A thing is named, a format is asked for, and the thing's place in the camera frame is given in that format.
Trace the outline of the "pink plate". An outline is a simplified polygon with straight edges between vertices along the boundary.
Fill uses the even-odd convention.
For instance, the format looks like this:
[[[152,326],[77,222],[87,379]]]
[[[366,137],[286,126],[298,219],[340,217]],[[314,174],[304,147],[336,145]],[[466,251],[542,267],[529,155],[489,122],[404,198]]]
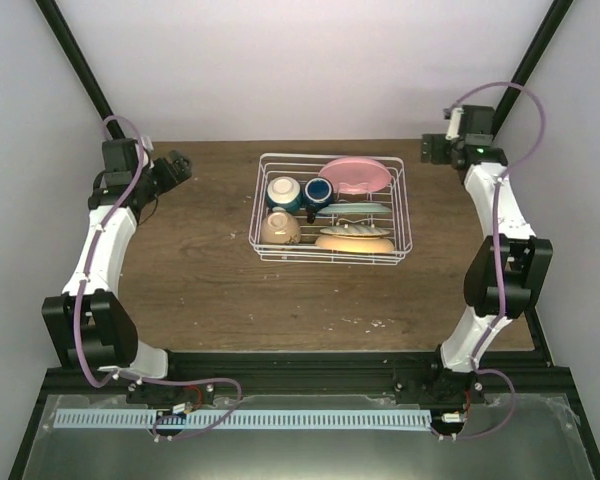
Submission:
[[[368,157],[341,157],[328,162],[319,172],[334,192],[362,195],[383,190],[391,183],[391,173],[379,161]]]

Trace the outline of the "mint green flower plate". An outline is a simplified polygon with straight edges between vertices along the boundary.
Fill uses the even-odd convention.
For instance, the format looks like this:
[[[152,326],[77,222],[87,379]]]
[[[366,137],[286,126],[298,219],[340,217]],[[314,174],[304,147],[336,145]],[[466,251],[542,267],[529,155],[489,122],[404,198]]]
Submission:
[[[332,203],[317,212],[318,216],[339,216],[339,215],[378,215],[390,214],[392,210],[380,203],[374,202],[353,202],[353,203]]]

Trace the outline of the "cream and blue bowl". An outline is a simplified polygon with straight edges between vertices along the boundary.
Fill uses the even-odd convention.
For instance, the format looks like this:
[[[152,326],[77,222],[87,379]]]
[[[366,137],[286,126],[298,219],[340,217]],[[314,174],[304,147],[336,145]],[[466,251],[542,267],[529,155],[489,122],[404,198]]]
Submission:
[[[300,183],[288,176],[274,178],[267,185],[265,200],[270,208],[280,207],[295,213],[302,205]]]

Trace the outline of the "cream shallow bowl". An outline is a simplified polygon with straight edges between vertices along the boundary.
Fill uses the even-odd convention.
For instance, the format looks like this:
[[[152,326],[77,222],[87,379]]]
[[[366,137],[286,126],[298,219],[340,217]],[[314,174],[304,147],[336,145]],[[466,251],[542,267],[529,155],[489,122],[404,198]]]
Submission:
[[[260,241],[264,244],[295,245],[300,239],[300,224],[286,211],[272,212],[261,222]]]

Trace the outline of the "dark blue mug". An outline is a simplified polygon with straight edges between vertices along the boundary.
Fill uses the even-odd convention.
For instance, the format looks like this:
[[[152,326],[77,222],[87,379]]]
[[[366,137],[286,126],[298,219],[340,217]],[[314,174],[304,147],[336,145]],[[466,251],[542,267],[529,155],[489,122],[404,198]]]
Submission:
[[[313,224],[318,212],[333,202],[333,185],[325,178],[315,177],[304,185],[302,195],[307,223]]]

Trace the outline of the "white wire dish rack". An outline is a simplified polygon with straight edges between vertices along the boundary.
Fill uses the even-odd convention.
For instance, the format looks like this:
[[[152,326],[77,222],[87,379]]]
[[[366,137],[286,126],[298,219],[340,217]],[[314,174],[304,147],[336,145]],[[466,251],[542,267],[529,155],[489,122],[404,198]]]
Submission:
[[[263,261],[399,264],[413,249],[403,160],[261,155],[249,243]]]

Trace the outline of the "orange plate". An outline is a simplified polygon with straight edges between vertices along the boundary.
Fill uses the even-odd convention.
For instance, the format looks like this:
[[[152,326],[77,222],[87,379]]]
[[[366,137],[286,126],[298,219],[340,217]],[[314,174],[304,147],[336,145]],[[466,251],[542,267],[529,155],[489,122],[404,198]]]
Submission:
[[[321,235],[315,245],[325,250],[354,254],[390,254],[395,250],[393,243],[386,238]]]

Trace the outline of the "bamboo pattern plate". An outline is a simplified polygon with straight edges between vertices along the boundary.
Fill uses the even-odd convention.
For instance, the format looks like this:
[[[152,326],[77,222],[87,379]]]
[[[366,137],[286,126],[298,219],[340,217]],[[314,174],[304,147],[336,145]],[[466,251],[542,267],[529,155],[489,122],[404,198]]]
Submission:
[[[342,224],[321,228],[320,233],[339,237],[380,238],[389,236],[391,231],[375,225]]]

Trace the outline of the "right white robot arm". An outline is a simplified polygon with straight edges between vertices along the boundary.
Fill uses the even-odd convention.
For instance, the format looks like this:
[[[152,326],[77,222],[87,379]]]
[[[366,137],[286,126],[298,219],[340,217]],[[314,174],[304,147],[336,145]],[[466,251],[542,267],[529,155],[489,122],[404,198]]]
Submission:
[[[464,277],[464,313],[420,379],[423,395],[438,403],[464,398],[498,334],[536,305],[553,256],[518,205],[509,162],[493,143],[494,116],[487,106],[453,106],[446,133],[422,138],[424,161],[458,172],[483,233]]]

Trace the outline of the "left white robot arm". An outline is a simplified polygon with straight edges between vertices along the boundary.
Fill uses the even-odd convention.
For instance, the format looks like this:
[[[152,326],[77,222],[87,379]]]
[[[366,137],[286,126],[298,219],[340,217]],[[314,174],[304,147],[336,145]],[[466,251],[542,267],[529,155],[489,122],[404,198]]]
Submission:
[[[171,404],[183,395],[185,381],[168,369],[165,350],[140,340],[118,290],[143,209],[187,181],[191,162],[175,150],[153,160],[132,138],[104,141],[102,155],[104,168],[88,198],[89,229],[75,271],[60,295],[44,299],[42,317],[62,367],[150,379],[150,393]]]

